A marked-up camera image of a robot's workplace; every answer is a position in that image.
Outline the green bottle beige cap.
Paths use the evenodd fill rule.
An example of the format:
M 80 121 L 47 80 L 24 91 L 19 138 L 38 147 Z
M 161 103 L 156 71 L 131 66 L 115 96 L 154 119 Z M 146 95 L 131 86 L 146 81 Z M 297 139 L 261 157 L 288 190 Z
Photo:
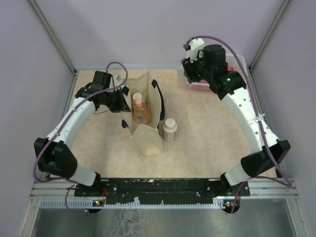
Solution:
M 142 94 L 139 93 L 139 92 L 134 93 L 133 96 L 132 96 L 132 102 L 133 102 L 133 104 L 135 104 L 137 100 L 143 101 L 143 96 L 142 96 Z

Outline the beige canvas tote bag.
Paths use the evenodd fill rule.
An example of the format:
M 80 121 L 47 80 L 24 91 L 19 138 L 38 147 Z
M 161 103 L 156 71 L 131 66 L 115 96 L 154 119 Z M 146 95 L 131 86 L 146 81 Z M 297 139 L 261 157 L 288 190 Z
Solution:
M 164 147 L 158 127 L 159 123 L 165 119 L 165 104 L 159 84 L 149 72 L 138 78 L 128 79 L 123 88 L 123 96 L 131 110 L 133 109 L 133 95 L 135 93 L 142 95 L 142 100 L 150 112 L 151 121 L 147 125 L 138 125 L 133 118 L 132 111 L 121 112 L 121 125 L 128 131 L 140 155 L 147 157 L 162 153 Z

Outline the orange lotion bottle pink cap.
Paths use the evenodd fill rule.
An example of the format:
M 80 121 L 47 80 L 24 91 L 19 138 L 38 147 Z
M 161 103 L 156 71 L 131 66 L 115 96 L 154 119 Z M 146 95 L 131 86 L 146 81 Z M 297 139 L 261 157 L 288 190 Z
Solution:
M 151 114 L 141 99 L 135 100 L 133 105 L 133 119 L 137 125 L 148 125 L 151 122 Z

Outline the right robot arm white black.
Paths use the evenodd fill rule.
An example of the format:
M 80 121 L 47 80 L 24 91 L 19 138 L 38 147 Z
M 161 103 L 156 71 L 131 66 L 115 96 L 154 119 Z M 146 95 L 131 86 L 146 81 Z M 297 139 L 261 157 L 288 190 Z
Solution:
M 289 152 L 290 144 L 287 140 L 279 140 L 265 123 L 263 115 L 255 109 L 244 78 L 238 71 L 229 69 L 226 51 L 221 45 L 205 45 L 202 39 L 195 39 L 184 48 L 187 55 L 181 63 L 188 82 L 204 80 L 209 84 L 210 90 L 235 115 L 249 144 L 251 153 L 221 175 L 221 191 L 230 196 L 241 182 L 280 164 Z

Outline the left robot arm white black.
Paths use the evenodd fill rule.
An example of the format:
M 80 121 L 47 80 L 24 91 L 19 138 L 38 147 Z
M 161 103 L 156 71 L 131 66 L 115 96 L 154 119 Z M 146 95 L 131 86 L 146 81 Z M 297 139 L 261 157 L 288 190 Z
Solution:
M 33 176 L 37 182 L 42 181 L 37 176 L 37 171 L 41 171 L 53 175 L 56 180 L 85 185 L 85 190 L 92 196 L 102 192 L 103 184 L 97 181 L 96 172 L 79 165 L 71 147 L 85 122 L 101 106 L 106 106 L 112 113 L 131 110 L 124 98 L 126 82 L 126 79 L 118 82 L 116 76 L 107 72 L 96 71 L 93 81 L 77 91 L 70 109 L 55 129 L 34 142 L 37 159 Z

